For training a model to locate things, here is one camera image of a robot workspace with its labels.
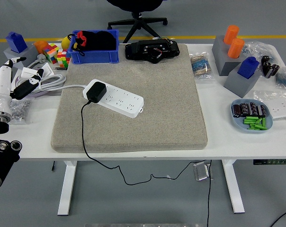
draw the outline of black cable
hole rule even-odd
[[[277,221],[279,221],[280,220],[280,218],[282,218],[284,215],[285,215],[286,213],[284,213],[284,214],[282,214],[274,223],[272,223],[272,225],[270,226],[270,227],[273,227],[274,226],[274,224],[277,222]]]
[[[211,174],[210,174],[210,167],[211,167],[211,162],[209,164],[209,191],[208,191],[208,199],[207,199],[207,227],[208,227],[208,222],[209,222],[209,197],[210,197],[210,188],[211,188]]]
[[[82,143],[83,143],[83,148],[84,148],[84,151],[85,151],[85,154],[87,155],[87,157],[89,158],[89,159],[91,159],[91,160],[93,160],[93,161],[95,161],[95,162],[97,162],[97,163],[99,163],[100,165],[102,165],[103,167],[105,167],[105,168],[107,168],[107,169],[119,169],[119,171],[120,171],[120,173],[121,173],[121,175],[122,175],[122,177],[123,177],[123,179],[124,179],[124,182],[125,182],[125,184],[127,184],[127,185],[130,185],[130,186],[133,186],[133,185],[137,185],[137,184],[141,184],[141,183],[147,183],[147,182],[149,182],[149,181],[151,181],[152,180],[152,178],[156,178],[156,179],[169,179],[169,180],[176,180],[182,173],[183,173],[183,171],[191,164],[191,163],[198,163],[198,162],[202,162],[202,161],[205,161],[205,160],[202,160],[202,161],[197,161],[197,162],[189,162],[188,164],[187,164],[187,166],[179,173],[179,175],[176,177],[176,178],[170,178],[170,177],[157,177],[157,176],[154,176],[153,174],[151,174],[151,176],[150,176],[150,179],[149,180],[147,180],[147,181],[142,181],[142,182],[137,182],[137,183],[127,183],[126,182],[126,179],[125,179],[125,177],[124,177],[124,174],[122,173],[122,170],[121,170],[121,167],[120,166],[116,166],[116,167],[108,167],[108,166],[106,166],[105,164],[103,164],[103,163],[101,163],[100,161],[98,161],[98,160],[96,160],[96,159],[94,159],[94,158],[92,158],[92,157],[90,157],[89,156],[89,154],[87,153],[87,151],[86,151],[86,148],[85,148],[85,143],[84,143],[84,120],[83,120],[83,109],[84,109],[84,107],[85,106],[87,106],[87,105],[89,105],[90,103],[91,103],[92,101],[88,101],[83,107],[82,107],[82,109],[81,109],[81,119],[82,119]]]
[[[55,162],[56,162],[56,161],[54,161],[54,163],[53,163],[52,172],[54,172],[54,164],[55,164]]]

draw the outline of yellow floor line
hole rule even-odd
[[[238,35],[240,39],[286,39],[286,35]],[[151,39],[152,36],[133,36],[131,40]],[[169,39],[215,39],[215,35],[174,35],[168,36]],[[62,41],[63,38],[25,38],[26,42],[35,42],[40,40],[46,41]],[[119,40],[124,40],[125,37],[119,37]],[[6,39],[0,39],[0,43],[6,43]]]

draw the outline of gray felt pad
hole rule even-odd
[[[129,118],[98,104],[83,110],[84,140],[89,153],[203,149],[207,134],[186,45],[180,55],[158,64],[130,61],[119,46],[120,62],[72,64],[65,85],[87,85],[99,79],[144,98],[143,112]],[[52,147],[57,152],[84,152],[82,88],[62,91],[54,123]]]

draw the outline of blue plate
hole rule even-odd
[[[255,99],[245,99],[245,98],[240,98],[240,99],[237,99],[237,100],[234,100],[231,104],[231,116],[232,116],[232,119],[235,123],[235,125],[240,128],[241,130],[245,131],[245,132],[248,132],[248,133],[263,133],[263,132],[266,132],[267,130],[249,130],[249,125],[248,124],[243,124],[243,120],[245,119],[245,117],[233,117],[233,113],[232,113],[232,106],[233,105],[240,105],[241,103],[255,103],[256,105],[263,105],[264,108],[265,108],[265,111],[266,111],[266,117],[265,117],[265,120],[266,120],[266,128],[267,130],[269,130],[271,127],[272,127],[272,116],[269,112],[269,109],[268,107],[258,101],[258,100],[255,100]]]

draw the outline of desk leg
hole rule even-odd
[[[234,213],[245,213],[236,174],[234,173],[233,164],[236,159],[224,159],[222,164],[224,167],[227,187],[229,190],[230,199]]]
[[[62,187],[58,215],[68,215],[72,198],[72,187],[75,178],[77,161],[64,161],[66,164],[65,177]]]

